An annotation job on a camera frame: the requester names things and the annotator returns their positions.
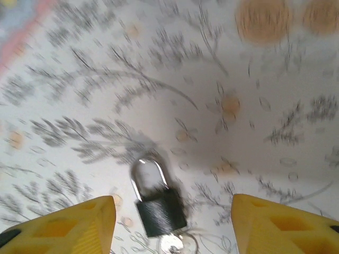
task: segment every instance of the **yellow object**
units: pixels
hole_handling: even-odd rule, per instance
[[[0,254],[108,254],[115,220],[113,197],[98,197],[7,229],[21,233]]]
[[[17,4],[17,0],[0,0],[0,1],[4,6],[9,8],[13,8]]]
[[[231,218],[240,254],[338,254],[338,221],[237,194]]]

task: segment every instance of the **padlock body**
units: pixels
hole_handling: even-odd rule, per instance
[[[169,234],[187,226],[177,190],[169,188],[136,203],[147,237]]]

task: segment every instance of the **white patterned fabric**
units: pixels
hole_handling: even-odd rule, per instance
[[[1,80],[0,230],[113,195],[111,253],[158,253],[130,181],[149,150],[201,254],[237,253],[236,193],[339,219],[339,37],[253,46],[238,3],[60,1]]]

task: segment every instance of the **silver key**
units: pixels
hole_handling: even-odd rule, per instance
[[[158,252],[161,254],[196,254],[198,253],[198,245],[194,236],[190,234],[167,234],[160,237]]]

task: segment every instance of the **printed flower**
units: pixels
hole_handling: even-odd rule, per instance
[[[24,44],[19,44],[15,50],[14,50],[14,53],[18,56],[18,57],[21,57],[25,54],[25,51],[26,51],[26,48],[25,48],[25,45]]]
[[[122,197],[120,197],[118,194],[113,193],[111,195],[114,199],[114,203],[115,203],[115,208],[117,209],[117,211],[121,210],[121,206],[122,206]]]
[[[329,162],[329,166],[331,168],[339,167],[339,147],[333,147],[332,153],[330,155],[326,155],[325,161]]]
[[[9,138],[10,146],[15,150],[20,150],[22,148],[23,139],[24,136],[20,132],[13,131]]]
[[[304,12],[303,25],[314,34],[332,34],[338,29],[337,0],[313,0]]]
[[[236,253],[233,251],[235,245],[225,236],[218,236],[213,234],[198,234],[198,237],[202,243],[199,250],[201,253],[215,253],[214,250],[220,250],[220,253]]]
[[[218,134],[221,129],[228,130],[227,122],[234,122],[240,111],[240,100],[235,92],[225,92],[219,83],[217,83],[217,86],[219,96],[216,97],[215,102],[206,105],[209,111],[220,115],[220,120],[215,128],[216,134]]]
[[[128,217],[122,217],[121,223],[123,223],[126,227],[131,228],[133,227],[133,220]]]
[[[211,169],[205,173],[205,175],[214,175],[216,181],[219,182],[218,176],[230,174],[240,175],[237,166],[238,166],[237,162],[228,161],[226,158],[221,156],[221,163],[212,166]]]
[[[125,37],[128,37],[130,39],[137,39],[141,34],[141,26],[138,24],[132,24],[130,26],[127,26],[124,29]]]
[[[242,0],[235,18],[240,37],[262,45],[281,41],[293,20],[284,0]]]
[[[178,130],[175,134],[176,139],[179,142],[187,142],[193,140],[197,142],[197,138],[194,136],[198,132],[196,128],[187,128],[186,125],[179,118],[175,119],[177,123],[180,125],[181,129]]]
[[[121,220],[118,222],[119,225],[122,225],[129,233],[131,233],[130,229],[133,227],[133,220],[128,217],[121,217]]]

